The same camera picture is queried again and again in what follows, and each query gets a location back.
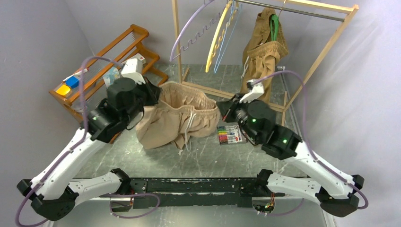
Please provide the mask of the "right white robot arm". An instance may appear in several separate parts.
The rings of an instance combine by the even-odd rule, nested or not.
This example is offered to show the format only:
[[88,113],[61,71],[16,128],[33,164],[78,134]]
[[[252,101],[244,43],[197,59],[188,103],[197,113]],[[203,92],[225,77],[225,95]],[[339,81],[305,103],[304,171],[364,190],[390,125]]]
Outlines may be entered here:
[[266,103],[259,100],[240,103],[233,97],[217,102],[217,107],[222,120],[237,123],[252,145],[260,146],[267,155],[297,167],[308,176],[306,179],[294,178],[263,169],[255,183],[259,195],[298,196],[341,218],[367,207],[368,201],[360,206],[357,196],[363,188],[364,178],[340,171],[317,155],[298,134],[276,123],[276,112]]

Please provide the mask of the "blue wire hanger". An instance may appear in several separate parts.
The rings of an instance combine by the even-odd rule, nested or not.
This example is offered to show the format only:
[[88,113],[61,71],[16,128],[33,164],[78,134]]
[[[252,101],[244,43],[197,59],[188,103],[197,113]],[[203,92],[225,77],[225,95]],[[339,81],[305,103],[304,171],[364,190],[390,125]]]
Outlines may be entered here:
[[235,16],[234,16],[234,18],[233,18],[233,20],[231,22],[230,27],[228,28],[226,34],[224,35],[223,42],[222,42],[221,46],[219,47],[216,56],[213,58],[213,61],[214,61],[213,73],[216,73],[217,70],[220,67],[221,61],[222,61],[222,59],[223,59],[223,57],[225,55],[226,49],[229,46],[229,42],[230,42],[231,37],[232,37],[232,35],[233,35],[233,33],[234,33],[235,29],[236,29],[237,22],[238,22],[238,20],[240,18],[240,15],[242,13],[242,8],[243,8],[242,5],[239,4],[235,0],[234,0],[234,4],[235,4],[235,6],[238,6],[238,7],[235,10]]

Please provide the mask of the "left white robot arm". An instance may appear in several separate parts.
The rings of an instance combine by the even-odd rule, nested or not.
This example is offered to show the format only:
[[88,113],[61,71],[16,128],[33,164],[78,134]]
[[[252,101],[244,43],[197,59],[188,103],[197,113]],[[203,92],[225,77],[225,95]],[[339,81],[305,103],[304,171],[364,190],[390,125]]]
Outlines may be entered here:
[[17,184],[33,210],[45,220],[57,221],[92,198],[129,196],[133,192],[131,179],[119,168],[80,182],[72,179],[117,134],[133,129],[141,121],[144,108],[158,103],[160,93],[160,87],[144,78],[120,78],[109,86],[106,98],[87,114],[65,149],[36,177]]

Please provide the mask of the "beige shorts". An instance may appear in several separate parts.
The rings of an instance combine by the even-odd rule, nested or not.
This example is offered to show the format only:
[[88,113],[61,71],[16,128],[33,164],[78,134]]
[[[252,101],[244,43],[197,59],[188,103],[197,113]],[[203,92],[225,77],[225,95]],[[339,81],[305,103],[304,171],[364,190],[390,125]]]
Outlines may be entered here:
[[214,132],[221,113],[215,100],[195,88],[167,82],[160,86],[158,104],[146,106],[136,125],[139,143],[153,149],[173,143],[179,150],[192,148],[190,138]]

